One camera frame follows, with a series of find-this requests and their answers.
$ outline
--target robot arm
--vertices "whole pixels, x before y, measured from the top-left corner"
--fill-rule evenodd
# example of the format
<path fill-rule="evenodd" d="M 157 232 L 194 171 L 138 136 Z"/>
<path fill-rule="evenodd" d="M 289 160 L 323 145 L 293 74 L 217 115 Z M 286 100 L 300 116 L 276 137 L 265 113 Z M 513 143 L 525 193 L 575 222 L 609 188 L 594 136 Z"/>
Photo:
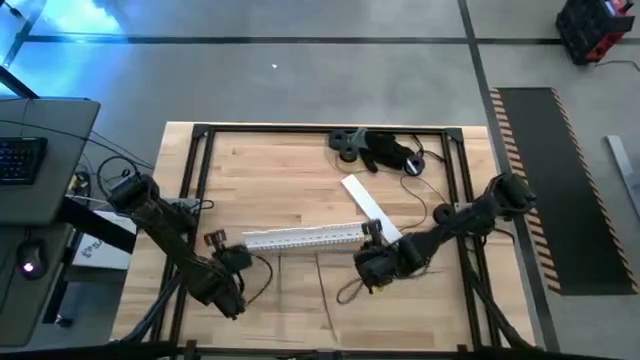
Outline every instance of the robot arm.
<path fill-rule="evenodd" d="M 228 318 L 245 311 L 245 300 L 233 275 L 251 266 L 243 245 L 221 244 L 212 259 L 196 255 L 180 236 L 196 226 L 188 208 L 160 198 L 158 185 L 148 175 L 134 174 L 121 181 L 107 199 L 119 213 L 130 217 L 174 263 L 187 290 L 200 303 L 213 303 Z M 222 242 L 224 235 L 215 240 Z"/>
<path fill-rule="evenodd" d="M 493 178 L 485 192 L 470 206 L 450 216 L 426 232 L 409 233 L 393 244 L 383 244 L 379 222 L 369 223 L 367 232 L 372 240 L 365 242 L 353 258 L 358 274 L 369 289 L 390 284 L 396 278 L 407 277 L 429 265 L 440 245 L 456 236 L 489 234 L 495 219 L 511 220 L 516 214 L 529 211 L 536 197 L 518 175 Z"/>

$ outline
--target desk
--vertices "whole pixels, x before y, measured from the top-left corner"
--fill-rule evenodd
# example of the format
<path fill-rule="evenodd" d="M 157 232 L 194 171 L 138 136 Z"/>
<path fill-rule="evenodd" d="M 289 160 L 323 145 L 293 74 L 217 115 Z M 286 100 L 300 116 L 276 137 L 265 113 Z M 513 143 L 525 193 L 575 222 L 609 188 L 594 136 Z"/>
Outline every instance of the desk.
<path fill-rule="evenodd" d="M 178 196 L 193 126 L 166 126 L 154 174 L 163 197 Z M 462 130 L 477 196 L 496 174 L 496 167 L 486 129 Z M 400 136 L 399 140 L 415 148 L 409 136 Z M 420 140 L 425 149 L 442 153 L 439 138 L 421 136 Z M 202 234 L 221 228 L 229 239 L 241 239 L 243 231 L 365 221 L 342 188 L 340 180 L 346 175 L 332 166 L 330 161 L 334 159 L 322 134 L 216 132 L 204 196 L 216 206 L 202 214 L 196 252 L 206 255 Z M 425 159 L 427 169 L 422 178 L 446 197 L 443 166 L 433 158 Z M 349 171 L 363 168 L 359 161 L 341 167 Z M 422 205 L 400 187 L 397 175 L 363 172 L 357 177 L 396 227 L 422 218 Z M 405 182 L 429 208 L 429 216 L 417 228 L 428 229 L 433 225 L 431 211 L 442 200 L 415 179 Z M 496 302 L 522 336 L 533 343 L 511 240 L 492 234 L 485 252 Z M 458 344 L 470 344 L 455 241 L 443 245 L 432 260 L 434 273 L 419 280 L 396 281 L 375 296 L 363 293 L 346 306 L 338 305 L 335 295 L 356 276 L 350 254 L 320 252 L 317 264 L 311 251 L 262 255 L 269 258 L 275 271 L 267 291 L 236 321 L 224 319 L 215 308 L 188 297 L 181 343 L 195 339 L 199 347 L 426 351 L 455 350 Z M 165 256 L 153 241 L 144 236 L 138 239 L 112 337 L 127 334 L 151 305 L 158 293 L 164 261 Z M 324 309 L 319 275 L 335 335 Z M 243 276 L 245 293 L 251 296 L 263 285 L 266 270 L 256 262 Z M 173 304 L 168 309 L 163 338 L 168 337 Z M 483 336 L 488 338 L 487 331 Z"/>
<path fill-rule="evenodd" d="M 55 319 L 64 294 L 59 273 L 64 275 L 66 265 L 62 266 L 61 261 L 72 231 L 64 223 L 80 230 L 92 230 L 88 225 L 96 225 L 91 220 L 98 216 L 64 195 L 84 150 L 83 138 L 89 136 L 99 108 L 99 103 L 83 99 L 0 100 L 0 120 L 18 123 L 0 123 L 0 136 L 48 140 L 35 183 L 0 189 L 0 297 L 4 299 L 0 305 L 0 346 L 24 346 L 39 319 Z M 132 247 L 131 233 L 106 223 L 97 225 L 113 231 L 116 240 L 128 241 Z M 41 238 L 46 244 L 49 271 L 36 281 L 26 280 L 15 270 L 15 252 L 24 239 L 25 226 L 32 230 L 32 237 Z M 92 231 L 100 236 L 104 231 L 99 230 L 103 229 Z M 48 296 L 50 306 L 45 307 Z"/>

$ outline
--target yellow black striped tape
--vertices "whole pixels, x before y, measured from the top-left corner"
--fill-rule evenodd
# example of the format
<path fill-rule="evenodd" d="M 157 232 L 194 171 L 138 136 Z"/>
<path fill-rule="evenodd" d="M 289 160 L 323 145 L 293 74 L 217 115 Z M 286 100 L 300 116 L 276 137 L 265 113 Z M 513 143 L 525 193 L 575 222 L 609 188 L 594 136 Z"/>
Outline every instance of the yellow black striped tape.
<path fill-rule="evenodd" d="M 576 134 L 573 131 L 573 126 L 571 125 L 571 122 L 569 121 L 568 112 L 564 108 L 564 106 L 562 105 L 562 101 L 560 100 L 560 96 L 558 95 L 558 92 L 555 89 L 551 89 L 551 91 L 553 92 L 553 97 L 556 99 L 556 103 L 558 104 L 558 109 L 560 109 L 560 113 L 562 114 L 562 118 L 564 119 L 565 125 L 567 126 L 567 130 L 569 132 L 569 137 L 571 138 L 571 141 L 573 142 L 573 144 L 576 146 L 576 152 L 578 153 L 578 158 L 580 159 L 580 165 L 584 169 L 584 173 L 585 173 L 585 175 L 587 175 L 587 179 L 589 181 L 589 186 L 591 186 L 591 190 L 593 191 L 593 194 L 596 196 L 596 201 L 598 202 L 598 205 L 600 205 L 600 211 L 602 212 L 602 215 L 604 216 L 605 222 L 607 223 L 607 225 L 609 227 L 609 233 L 611 234 L 611 238 L 613 239 L 613 243 L 616 246 L 616 250 L 618 251 L 618 255 L 620 256 L 620 259 L 622 260 L 622 264 L 624 265 L 625 269 L 627 270 L 627 276 L 629 276 L 629 280 L 631 281 L 633 291 L 635 291 L 635 293 L 638 294 L 638 293 L 640 293 L 640 287 L 638 287 L 638 283 L 635 280 L 635 276 L 633 275 L 633 271 L 631 271 L 631 267 L 629 266 L 629 261 L 627 260 L 627 257 L 626 257 L 626 255 L 624 253 L 624 248 L 623 248 L 622 244 L 620 243 L 620 240 L 618 239 L 618 235 L 616 234 L 615 227 L 613 226 L 613 223 L 611 222 L 611 218 L 609 217 L 609 212 L 607 211 L 607 208 L 606 208 L 606 206 L 604 204 L 604 201 L 602 201 L 602 198 L 600 196 L 600 192 L 598 191 L 598 189 L 596 187 L 596 184 L 595 184 L 595 181 L 593 180 L 593 177 L 591 175 L 591 171 L 589 171 L 589 167 L 587 166 L 587 163 L 585 162 L 584 155 L 583 155 L 583 152 L 582 152 L 582 148 L 580 147 L 580 143 L 578 142 Z"/>
<path fill-rule="evenodd" d="M 527 174 L 524 169 L 524 165 L 522 164 L 522 158 L 520 157 L 520 151 L 518 150 L 518 145 L 513 137 L 509 117 L 505 111 L 500 92 L 497 89 L 492 89 L 490 94 L 496 119 L 498 120 L 498 126 L 500 127 L 500 134 L 502 135 L 502 140 L 504 142 L 505 149 L 507 150 L 507 158 L 509 159 L 511 171 L 514 174 L 520 175 L 525 182 L 528 182 Z M 547 282 L 547 287 L 552 291 L 560 293 L 561 287 L 560 282 L 558 281 L 555 264 L 553 262 L 553 255 L 551 254 L 551 249 L 549 248 L 547 239 L 544 236 L 542 221 L 538 216 L 538 211 L 535 208 L 531 209 L 525 218 L 529 227 L 531 240 L 533 241 L 536 253 L 538 254 L 542 273 Z"/>

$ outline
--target gray floor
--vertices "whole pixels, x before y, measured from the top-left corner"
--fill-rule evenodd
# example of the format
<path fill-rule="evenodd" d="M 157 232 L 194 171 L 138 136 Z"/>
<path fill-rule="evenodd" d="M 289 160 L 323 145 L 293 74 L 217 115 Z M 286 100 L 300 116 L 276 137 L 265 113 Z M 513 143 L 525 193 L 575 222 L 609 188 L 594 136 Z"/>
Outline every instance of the gray floor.
<path fill-rule="evenodd" d="M 452 0 L 48 0 L 31 34 L 464 37 Z M 479 38 L 557 38 L 558 0 L 467 0 Z M 5 25 L 3 31 L 20 27 Z M 640 26 L 629 35 L 640 37 Z M 0 51 L 6 51 L 0 41 Z M 640 74 L 577 68 L 560 46 L 482 45 L 492 87 L 551 86 L 640 274 L 640 222 L 602 137 L 621 135 L 640 168 Z M 640 62 L 640 46 L 607 59 Z M 102 103 L 96 131 L 154 162 L 166 121 L 486 125 L 466 45 L 131 45 L 26 42 L 10 70 L 37 93 Z M 97 164 L 107 154 L 88 150 Z M 38 329 L 30 348 L 104 342 L 119 287 L 81 286 L 78 323 Z M 548 294 L 565 352 L 640 357 L 640 297 Z"/>

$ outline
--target wooden table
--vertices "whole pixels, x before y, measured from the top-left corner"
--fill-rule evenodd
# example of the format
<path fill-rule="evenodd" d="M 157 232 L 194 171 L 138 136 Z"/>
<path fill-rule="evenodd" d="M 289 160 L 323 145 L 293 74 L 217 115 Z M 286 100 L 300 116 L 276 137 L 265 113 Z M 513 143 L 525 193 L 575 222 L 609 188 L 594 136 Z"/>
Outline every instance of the wooden table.
<path fill-rule="evenodd" d="M 178 196 L 193 125 L 166 126 L 154 173 L 163 197 Z M 477 196 L 496 174 L 496 166 L 486 129 L 462 129 Z M 415 149 L 410 137 L 398 138 Z M 426 149 L 442 152 L 439 138 L 423 136 L 420 140 Z M 222 228 L 228 238 L 241 239 L 243 231 L 365 221 L 342 188 L 340 180 L 346 175 L 335 168 L 335 153 L 326 148 L 325 141 L 321 134 L 217 133 L 205 193 L 215 208 L 202 214 L 196 252 L 207 255 L 201 235 Z M 425 159 L 427 169 L 421 178 L 448 199 L 444 167 L 435 158 Z M 363 169 L 360 161 L 339 165 L 347 171 Z M 368 172 L 356 176 L 399 229 L 423 218 L 424 208 L 400 186 L 400 176 Z M 416 179 L 406 178 L 404 183 L 428 207 L 426 220 L 416 229 L 430 228 L 431 211 L 442 199 Z M 511 240 L 494 233 L 485 252 L 496 302 L 520 334 L 533 343 Z M 373 296 L 363 291 L 344 306 L 335 297 L 339 288 L 356 277 L 350 254 L 298 250 L 262 255 L 275 271 L 265 293 L 236 321 L 225 319 L 214 306 L 205 307 L 187 297 L 181 342 L 195 339 L 198 346 L 237 348 L 427 351 L 455 350 L 456 345 L 471 342 L 455 241 L 438 251 L 432 273 L 417 280 L 395 281 Z M 112 337 L 128 333 L 156 298 L 164 262 L 164 254 L 153 241 L 140 236 Z M 245 294 L 250 297 L 264 284 L 266 267 L 256 262 L 243 276 Z M 168 338 L 173 304 L 168 309 L 163 338 Z M 484 311 L 480 314 L 486 330 Z M 488 338 L 488 331 L 483 336 Z"/>

